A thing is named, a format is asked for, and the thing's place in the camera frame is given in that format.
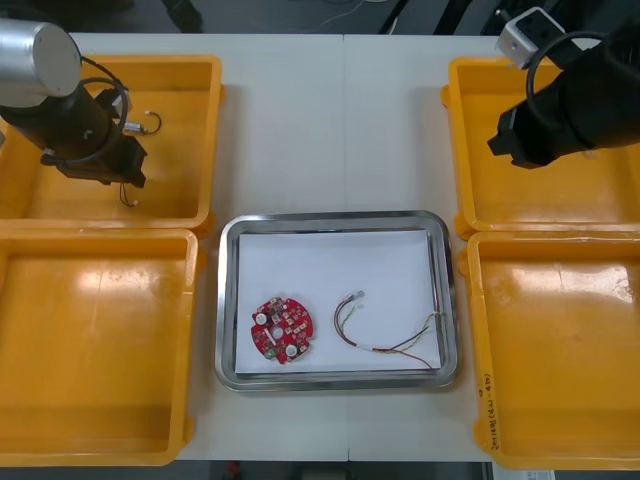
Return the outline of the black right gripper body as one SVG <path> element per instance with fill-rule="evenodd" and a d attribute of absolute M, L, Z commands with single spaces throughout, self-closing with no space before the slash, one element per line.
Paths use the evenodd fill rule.
<path fill-rule="evenodd" d="M 532 113 L 526 101 L 503 112 L 499 131 L 511 130 L 514 136 L 513 154 L 526 157 L 532 168 L 545 167 L 562 156 L 583 150 L 583 142 L 575 135 L 569 121 L 564 88 L 545 88 L 534 96 L 535 104 L 559 129 L 549 128 Z"/>

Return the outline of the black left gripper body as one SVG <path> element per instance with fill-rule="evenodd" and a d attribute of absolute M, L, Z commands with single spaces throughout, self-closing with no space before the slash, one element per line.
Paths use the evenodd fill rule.
<path fill-rule="evenodd" d="M 122 174 L 128 165 L 128 144 L 118 142 L 101 156 L 88 162 L 77 163 L 75 159 L 84 158 L 97 150 L 95 145 L 74 146 L 71 144 L 58 147 L 45 147 L 41 163 L 54 166 L 68 178 L 96 180 L 105 185 L 121 183 Z"/>

